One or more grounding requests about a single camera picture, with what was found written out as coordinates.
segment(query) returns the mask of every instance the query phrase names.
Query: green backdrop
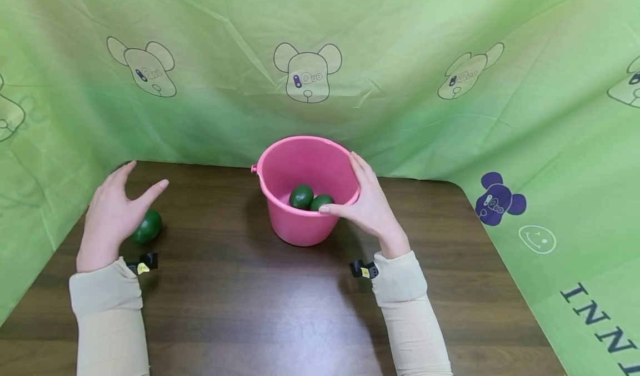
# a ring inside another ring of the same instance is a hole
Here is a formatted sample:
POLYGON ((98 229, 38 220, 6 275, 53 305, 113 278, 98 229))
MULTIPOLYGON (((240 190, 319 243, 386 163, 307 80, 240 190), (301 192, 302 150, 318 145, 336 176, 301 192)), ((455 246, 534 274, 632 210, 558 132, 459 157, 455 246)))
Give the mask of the green backdrop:
POLYGON ((0 0, 0 320, 131 158, 457 183, 569 375, 640 375, 637 0, 0 0))

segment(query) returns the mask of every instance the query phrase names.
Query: cartoon bear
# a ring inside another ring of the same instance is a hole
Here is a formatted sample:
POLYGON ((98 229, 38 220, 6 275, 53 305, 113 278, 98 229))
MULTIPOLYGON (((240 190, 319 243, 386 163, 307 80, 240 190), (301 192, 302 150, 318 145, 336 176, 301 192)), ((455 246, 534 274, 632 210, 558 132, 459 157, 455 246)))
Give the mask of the cartoon bear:
POLYGON ((289 97, 304 103, 317 103, 329 97, 327 76, 338 72, 342 54, 333 44, 325 44, 315 53, 298 52, 291 44, 281 43, 273 53, 273 63, 281 72, 289 74, 289 97))
POLYGON ((476 214, 485 225, 495 226, 502 221, 502 215, 521 215, 527 209, 527 200, 522 194, 511 194, 502 184, 502 175, 489 172, 481 179, 487 189, 476 201, 476 214))
MULTIPOLYGON (((0 89, 4 86, 4 79, 0 74, 0 89)), ((22 125, 26 117, 24 109, 11 99, 0 94, 0 142, 13 136, 22 125)))
POLYGON ((118 39, 109 36, 107 48, 113 59, 129 67, 140 89, 159 97, 176 95, 176 85, 167 74, 176 63, 165 46, 149 42, 145 49, 127 48, 118 39))
POLYGON ((640 57, 637 57, 627 68, 627 76, 623 81, 607 91, 609 97, 628 106, 640 108, 640 57))
POLYGON ((447 80, 438 89, 438 95, 444 99, 455 99, 471 90, 480 73, 496 63, 504 52, 504 44, 497 43, 487 53, 471 56, 464 53, 449 66, 445 76, 447 80))

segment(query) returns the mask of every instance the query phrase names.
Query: beige sleeve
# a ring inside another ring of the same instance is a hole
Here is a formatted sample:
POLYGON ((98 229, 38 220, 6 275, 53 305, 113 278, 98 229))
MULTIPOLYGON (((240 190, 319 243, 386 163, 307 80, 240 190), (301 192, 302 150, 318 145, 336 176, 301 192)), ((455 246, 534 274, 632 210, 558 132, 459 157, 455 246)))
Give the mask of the beige sleeve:
POLYGON ((372 279, 387 323, 393 363, 399 376, 452 376, 438 320, 427 297, 427 282, 412 252, 395 259, 377 253, 379 275, 372 279))
POLYGON ((78 321, 78 376, 147 376, 138 278, 122 258, 69 280, 78 321))

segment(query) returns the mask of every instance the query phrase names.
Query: yellow sticker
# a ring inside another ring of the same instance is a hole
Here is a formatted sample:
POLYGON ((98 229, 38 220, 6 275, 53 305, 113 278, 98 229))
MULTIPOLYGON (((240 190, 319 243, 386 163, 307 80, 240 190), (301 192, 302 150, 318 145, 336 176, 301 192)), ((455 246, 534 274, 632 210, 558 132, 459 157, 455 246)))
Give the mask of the yellow sticker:
POLYGON ((144 262, 138 263, 138 274, 148 272, 149 270, 151 269, 149 269, 148 266, 144 265, 144 262))

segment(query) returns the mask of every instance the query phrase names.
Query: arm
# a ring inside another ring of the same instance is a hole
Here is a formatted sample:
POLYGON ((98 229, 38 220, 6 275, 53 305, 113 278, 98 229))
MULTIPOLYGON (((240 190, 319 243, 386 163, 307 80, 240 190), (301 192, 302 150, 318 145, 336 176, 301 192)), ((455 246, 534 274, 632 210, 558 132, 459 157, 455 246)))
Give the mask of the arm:
POLYGON ((427 297, 427 283, 413 251, 374 262, 376 301, 387 323, 393 363, 399 376, 452 376, 442 332, 427 297))
POLYGON ((452 376, 442 332, 427 297, 427 283, 407 235, 393 215, 371 167, 356 153, 349 158, 361 185, 353 205, 328 204, 320 212, 345 217, 380 240, 372 280, 387 323, 399 376, 452 376))
POLYGON ((118 250, 168 181, 129 200, 124 186, 135 165, 130 162, 109 175, 87 212, 77 274, 69 280, 78 322, 78 376, 149 375, 138 278, 118 259, 118 250))

